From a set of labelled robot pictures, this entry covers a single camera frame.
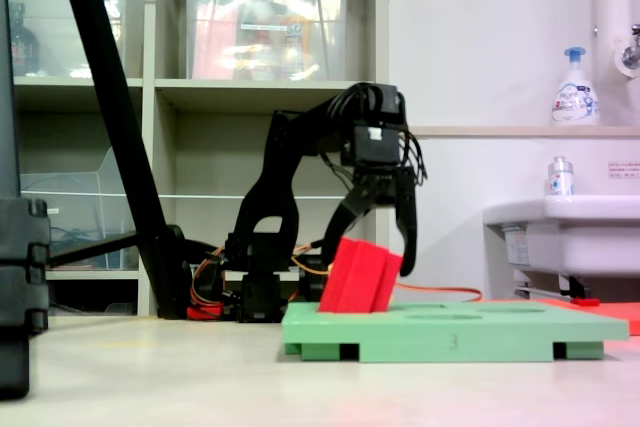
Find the soap dispenser bottle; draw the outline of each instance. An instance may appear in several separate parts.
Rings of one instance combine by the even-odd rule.
[[[566,73],[551,110],[551,124],[599,125],[600,102],[593,85],[581,69],[580,57],[586,54],[582,47],[572,47],[564,51],[569,57],[569,71]]]

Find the green board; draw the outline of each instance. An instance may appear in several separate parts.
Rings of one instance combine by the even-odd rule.
[[[538,302],[406,303],[376,314],[321,314],[291,303],[285,353],[302,360],[522,362],[602,359],[604,340],[629,338],[626,321]]]

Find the plastic storage bin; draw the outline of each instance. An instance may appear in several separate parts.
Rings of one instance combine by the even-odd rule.
[[[190,79],[346,80],[347,0],[187,0]]]
[[[97,172],[23,174],[20,176],[20,183],[25,197],[47,202],[51,220],[52,252],[134,230],[112,149],[107,152]],[[100,255],[69,267],[137,269],[137,249]]]
[[[69,0],[9,2],[15,75],[91,77]],[[144,0],[105,6],[125,74],[141,77]]]

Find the robotic arm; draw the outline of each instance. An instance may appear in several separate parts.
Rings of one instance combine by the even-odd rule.
[[[340,153],[342,166],[328,159],[326,154],[332,152]],[[325,269],[354,222],[371,209],[395,207],[405,243],[400,274],[407,276],[413,270],[415,186],[426,178],[420,146],[408,130],[404,97],[395,86],[355,84],[308,112],[273,114],[262,173],[244,198],[225,244],[224,269],[248,272],[241,294],[240,318],[245,321],[277,317],[280,305],[272,303],[265,312],[264,299],[279,299],[279,281],[273,272],[288,270],[295,248],[299,215],[292,180],[303,155],[321,156],[334,174],[353,183],[321,242]],[[344,167],[352,168],[353,174]],[[282,219],[280,231],[254,232],[267,217]],[[249,299],[262,305],[252,305]]]

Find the white floor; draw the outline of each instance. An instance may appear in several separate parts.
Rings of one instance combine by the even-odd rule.
[[[55,318],[2,427],[640,425],[640,338],[600,362],[301,363],[278,325]]]

